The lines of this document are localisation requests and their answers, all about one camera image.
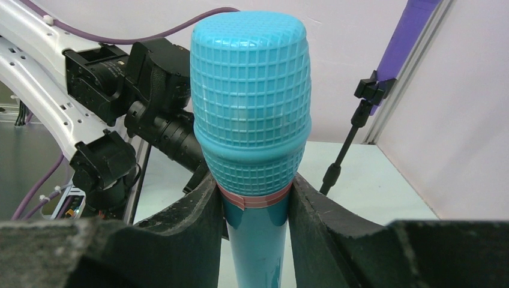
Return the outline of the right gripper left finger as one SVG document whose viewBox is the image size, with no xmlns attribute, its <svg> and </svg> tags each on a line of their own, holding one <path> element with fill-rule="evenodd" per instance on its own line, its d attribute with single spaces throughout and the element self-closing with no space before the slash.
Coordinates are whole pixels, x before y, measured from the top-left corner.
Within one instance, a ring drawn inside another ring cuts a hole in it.
<svg viewBox="0 0 509 288">
<path fill-rule="evenodd" d="M 2 287 L 217 287 L 223 208 L 207 175 L 128 225 L 98 217 L 3 221 Z"/>
</svg>

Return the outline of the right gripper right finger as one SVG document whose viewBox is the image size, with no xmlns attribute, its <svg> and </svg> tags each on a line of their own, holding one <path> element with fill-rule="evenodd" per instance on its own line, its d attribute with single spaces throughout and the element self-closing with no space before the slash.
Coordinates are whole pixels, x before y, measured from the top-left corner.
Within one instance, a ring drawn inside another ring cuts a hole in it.
<svg viewBox="0 0 509 288">
<path fill-rule="evenodd" d="M 507 287 L 508 223 L 397 220 L 383 226 L 297 175 L 289 227 L 298 287 Z"/>
</svg>

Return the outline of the round base mic stand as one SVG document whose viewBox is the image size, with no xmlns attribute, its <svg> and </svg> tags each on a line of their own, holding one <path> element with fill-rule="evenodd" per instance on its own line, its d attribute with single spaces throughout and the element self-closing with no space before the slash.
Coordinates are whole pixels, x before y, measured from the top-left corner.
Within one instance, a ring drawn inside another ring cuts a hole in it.
<svg viewBox="0 0 509 288">
<path fill-rule="evenodd" d="M 351 144 L 359 129 L 363 128 L 372 114 L 375 106 L 379 106 L 387 98 L 389 92 L 396 84 L 397 79 L 392 77 L 387 80 L 379 80 L 378 72 L 373 70 L 367 79 L 361 79 L 355 89 L 354 96 L 360 99 L 360 103 L 351 118 L 351 129 L 342 144 L 336 160 L 331 163 L 324 174 L 319 192 L 325 196 L 335 186 L 342 171 L 342 163 L 348 153 Z"/>
</svg>

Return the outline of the teal microphone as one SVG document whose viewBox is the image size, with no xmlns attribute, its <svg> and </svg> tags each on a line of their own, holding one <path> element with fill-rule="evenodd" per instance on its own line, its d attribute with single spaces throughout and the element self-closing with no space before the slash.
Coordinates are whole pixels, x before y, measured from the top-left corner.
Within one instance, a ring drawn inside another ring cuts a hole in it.
<svg viewBox="0 0 509 288">
<path fill-rule="evenodd" d="M 194 133 L 223 202 L 239 287 L 279 287 L 289 193 L 311 131 L 307 32 L 296 17 L 239 11 L 191 35 Z"/>
</svg>

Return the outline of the purple microphone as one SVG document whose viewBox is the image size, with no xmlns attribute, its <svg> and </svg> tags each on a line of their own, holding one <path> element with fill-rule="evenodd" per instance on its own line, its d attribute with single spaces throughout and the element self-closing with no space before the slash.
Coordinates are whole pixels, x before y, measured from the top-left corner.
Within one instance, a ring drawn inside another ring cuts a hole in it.
<svg viewBox="0 0 509 288">
<path fill-rule="evenodd" d="M 440 0 L 408 0 L 376 69 L 377 82 L 398 78 Z"/>
</svg>

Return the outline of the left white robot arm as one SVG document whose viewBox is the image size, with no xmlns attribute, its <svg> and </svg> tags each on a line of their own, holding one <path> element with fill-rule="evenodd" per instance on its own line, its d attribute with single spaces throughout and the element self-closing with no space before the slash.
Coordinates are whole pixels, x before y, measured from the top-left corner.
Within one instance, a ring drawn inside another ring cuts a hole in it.
<svg viewBox="0 0 509 288">
<path fill-rule="evenodd" d="M 162 37 L 121 40 L 62 28 L 29 1 L 1 2 L 1 80 L 50 130 L 74 170 L 82 203 L 68 197 L 58 215 L 121 218 L 143 175 L 136 151 L 115 130 L 191 171 L 184 192 L 208 173 L 193 132 L 190 53 Z"/>
</svg>

